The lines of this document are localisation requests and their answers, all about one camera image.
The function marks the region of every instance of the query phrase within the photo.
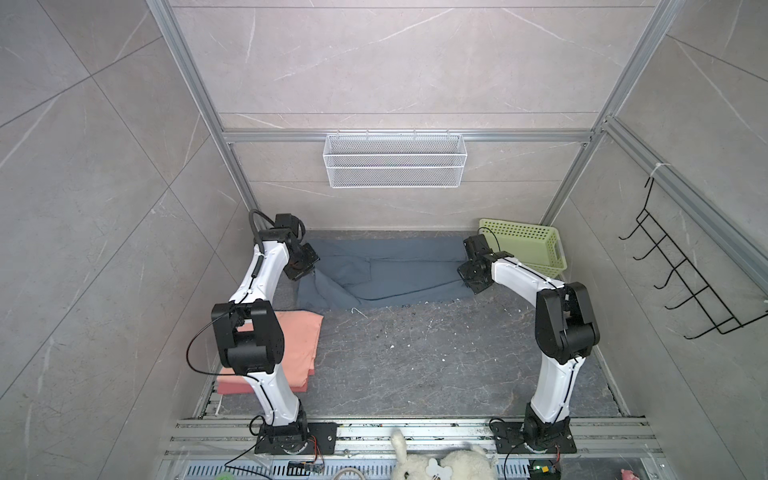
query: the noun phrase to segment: black wire grid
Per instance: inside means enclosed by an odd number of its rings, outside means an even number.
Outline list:
[[[659,224],[659,222],[654,218],[654,216],[650,214],[650,211],[648,211],[648,199],[650,198],[650,191],[651,191],[651,189],[653,189],[653,187],[654,187],[654,179],[652,177],[649,177],[648,180],[645,182],[645,186],[644,186],[644,188],[648,188],[648,194],[645,197],[645,204],[643,205],[643,210],[641,210],[640,213],[635,217],[635,221],[637,222],[637,226],[634,228],[634,230],[632,230],[632,232],[629,235],[627,235],[626,237],[619,237],[619,239],[621,239],[621,240],[629,240],[630,237],[632,237],[635,234],[635,232],[637,232],[638,230],[643,230],[643,232],[648,236],[650,241],[654,242],[654,245],[642,257],[640,257],[640,258],[632,257],[632,258],[634,258],[635,260],[644,260],[648,255],[650,255],[651,252],[653,252],[654,250],[659,250],[659,253],[661,253],[661,256],[664,257],[664,259],[667,261],[667,263],[669,263],[670,267],[672,267],[672,270],[670,271],[670,274],[667,275],[667,280],[664,282],[664,285],[661,285],[661,286],[654,285],[654,288],[657,289],[657,290],[661,290],[664,287],[666,287],[669,284],[670,279],[672,278],[672,274],[675,273],[675,274],[677,274],[677,277],[680,279],[680,281],[683,283],[683,285],[685,285],[686,290],[688,290],[688,293],[690,294],[690,296],[688,298],[686,298],[682,302],[678,303],[677,305],[675,305],[675,306],[666,306],[665,305],[664,308],[667,309],[667,310],[675,310],[675,309],[680,308],[681,306],[685,305],[686,303],[690,302],[691,300],[693,300],[693,301],[695,301],[698,304],[698,306],[704,312],[704,315],[706,315],[707,318],[709,319],[709,321],[712,323],[712,326],[710,328],[704,330],[702,333],[699,333],[698,335],[695,335],[695,336],[688,336],[688,335],[686,335],[685,338],[688,339],[688,340],[697,339],[700,336],[705,335],[705,334],[711,332],[712,330],[717,330],[717,332],[720,333],[721,335],[725,335],[726,333],[733,332],[735,329],[743,328],[743,327],[749,325],[752,322],[756,322],[759,319],[767,317],[768,316],[768,310],[763,315],[758,316],[757,318],[752,319],[752,320],[750,320],[748,322],[742,322],[742,321],[740,321],[739,319],[736,318],[736,316],[733,314],[733,312],[730,311],[730,308],[728,308],[728,305],[725,304],[723,299],[720,298],[720,295],[717,294],[717,292],[714,290],[714,288],[712,288],[710,283],[707,282],[707,279],[704,278],[704,275],[701,274],[701,272],[699,271],[699,269],[696,268],[694,263],[691,262],[688,259],[688,257],[685,255],[685,253],[683,253],[683,251],[677,245],[677,242],[675,242],[672,239],[672,237],[670,237],[670,235],[667,233],[667,231]],[[654,240],[654,238],[650,235],[650,233],[648,233],[648,230],[646,230],[646,228],[643,225],[643,223],[645,223],[647,220],[652,220],[656,224],[658,229],[661,230],[661,232],[664,234],[659,240]],[[669,239],[669,241],[674,245],[674,247],[677,249],[677,251],[683,257],[683,259],[680,262],[672,263],[672,260],[670,260],[670,257],[661,249],[661,247],[659,247],[661,242],[664,241],[665,239]],[[699,290],[697,290],[695,292],[690,288],[690,286],[688,285],[688,282],[685,281],[683,276],[680,275],[680,272],[677,271],[677,269],[682,267],[685,263],[687,263],[692,269],[694,269],[694,271],[696,272],[696,275],[698,275],[699,278],[701,278],[701,281],[704,283],[704,287],[700,288]],[[727,312],[728,318],[726,318],[725,320],[723,320],[721,322],[717,322],[717,321],[715,321],[715,319],[712,318],[712,315],[710,315],[709,311],[707,311],[707,309],[704,307],[704,305],[702,305],[702,303],[699,300],[698,296],[701,293],[706,292],[707,290],[709,290],[715,296],[715,298],[717,298],[717,301],[720,302],[720,305],[722,305],[723,308],[725,309],[725,311]],[[728,323],[728,322],[731,322],[731,325],[730,326],[725,326],[725,324]]]

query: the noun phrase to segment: stack of folded cloth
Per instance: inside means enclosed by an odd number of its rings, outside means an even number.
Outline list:
[[[288,378],[288,385],[293,392],[306,392],[307,381],[310,375],[315,374],[317,341],[323,316],[302,310],[275,314],[286,341],[283,371]],[[253,330],[253,324],[246,323],[237,329],[241,332],[250,331]],[[233,370],[222,368],[221,373],[233,373]],[[221,395],[253,393],[250,385],[241,376],[219,376],[217,381],[217,392]]]

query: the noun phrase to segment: white plush toy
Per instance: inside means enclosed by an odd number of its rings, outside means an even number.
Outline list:
[[[409,455],[406,439],[399,430],[392,434],[392,446],[397,458],[392,480],[497,480],[492,468],[495,462],[490,462],[478,446],[451,452],[440,465],[427,455]]]

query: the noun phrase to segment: gray tile wall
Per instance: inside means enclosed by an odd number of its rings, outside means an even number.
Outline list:
[[[765,2],[686,2],[619,114],[764,247],[767,15]],[[568,275],[600,293],[601,351],[631,411],[651,419],[677,475],[765,478],[768,321],[684,338],[706,329],[707,318],[693,302],[665,310],[685,300],[684,286],[673,278],[654,289],[669,273],[664,259],[631,258],[652,246],[642,233],[618,239],[634,227],[646,179],[615,144],[598,149],[555,222]],[[659,187],[649,207],[742,321],[765,312],[765,294]],[[684,276],[694,289],[702,285],[692,272]],[[702,301],[716,319],[727,318],[711,296]]]
[[[0,45],[0,476],[148,478],[237,190],[143,1],[3,2]]]
[[[654,2],[177,0],[226,128],[591,128]],[[457,189],[332,190],[322,145],[237,145],[312,228],[537,223],[575,144],[473,144]]]

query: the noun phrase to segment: green plastic basket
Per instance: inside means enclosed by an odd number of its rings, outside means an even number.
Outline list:
[[[490,218],[481,218],[480,227],[480,232],[493,251],[498,252],[501,247],[543,275],[554,278],[568,268],[560,234],[554,227]],[[485,228],[496,234],[498,246],[496,239]]]

